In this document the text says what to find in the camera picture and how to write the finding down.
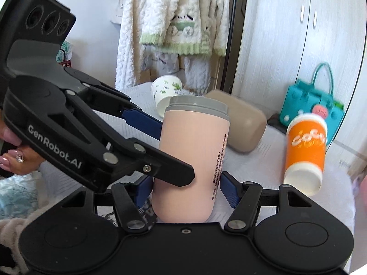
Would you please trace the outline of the left hand pink nails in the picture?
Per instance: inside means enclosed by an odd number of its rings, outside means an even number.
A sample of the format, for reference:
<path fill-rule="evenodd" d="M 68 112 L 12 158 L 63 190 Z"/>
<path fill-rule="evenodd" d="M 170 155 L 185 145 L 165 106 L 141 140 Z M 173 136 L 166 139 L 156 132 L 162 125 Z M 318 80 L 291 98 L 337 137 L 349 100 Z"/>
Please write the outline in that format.
<path fill-rule="evenodd" d="M 16 148 L 1 155 L 1 169 L 16 175 L 25 175 L 36 171 L 45 161 L 31 147 L 23 145 L 20 138 L 1 120 L 1 140 Z"/>

